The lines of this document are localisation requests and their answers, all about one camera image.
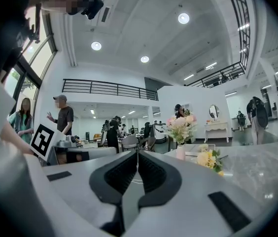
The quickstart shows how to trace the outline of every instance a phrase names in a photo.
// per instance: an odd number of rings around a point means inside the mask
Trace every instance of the ceiling beam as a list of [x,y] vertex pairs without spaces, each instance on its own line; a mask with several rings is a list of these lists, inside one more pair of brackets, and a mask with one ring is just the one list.
[[119,50],[119,47],[120,47],[120,44],[121,44],[121,41],[123,40],[123,37],[124,37],[124,33],[127,31],[127,29],[129,28],[130,26],[130,23],[133,19],[133,17],[135,16],[135,13],[137,12],[138,8],[141,6],[142,2],[144,0],[138,0],[137,4],[135,5],[133,11],[130,13],[125,25],[124,25],[124,28],[123,30],[121,31],[121,34],[118,38],[118,41],[117,41],[117,45],[115,47],[115,55],[117,54],[118,50]]

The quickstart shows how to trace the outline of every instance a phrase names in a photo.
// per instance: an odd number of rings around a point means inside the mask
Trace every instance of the baseball cap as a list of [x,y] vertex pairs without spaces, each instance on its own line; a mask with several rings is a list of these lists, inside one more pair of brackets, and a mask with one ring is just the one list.
[[65,95],[59,95],[57,97],[54,97],[54,100],[64,100],[65,102],[67,101],[67,97]]

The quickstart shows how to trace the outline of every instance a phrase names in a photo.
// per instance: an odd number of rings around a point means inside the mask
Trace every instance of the vase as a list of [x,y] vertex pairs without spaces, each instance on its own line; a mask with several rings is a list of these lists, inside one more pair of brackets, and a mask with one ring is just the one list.
[[185,149],[182,145],[178,145],[176,149],[176,158],[185,160]]

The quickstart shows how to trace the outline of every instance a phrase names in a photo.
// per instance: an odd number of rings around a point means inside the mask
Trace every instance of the long hair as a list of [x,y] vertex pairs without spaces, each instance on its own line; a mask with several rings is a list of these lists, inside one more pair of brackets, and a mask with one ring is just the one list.
[[[28,111],[25,111],[24,107],[23,107],[23,105],[26,103],[26,101],[28,102],[28,105],[29,105],[29,110]],[[24,98],[22,100],[22,103],[21,103],[20,116],[21,116],[21,122],[22,123],[23,123],[23,114],[26,114],[26,118],[25,118],[25,122],[24,122],[24,124],[26,125],[27,122],[29,121],[29,118],[32,117],[32,115],[31,115],[31,101],[27,97]]]

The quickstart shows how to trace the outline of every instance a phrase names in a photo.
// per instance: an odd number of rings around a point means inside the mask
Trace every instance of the hand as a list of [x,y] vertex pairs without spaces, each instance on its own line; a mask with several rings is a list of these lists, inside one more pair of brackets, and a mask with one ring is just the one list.
[[55,122],[55,119],[52,117],[52,115],[51,115],[50,112],[47,113],[47,118],[48,118],[50,121]]
[[19,132],[17,133],[17,135],[20,136],[20,137],[21,137],[23,134],[24,134],[24,131],[19,131]]

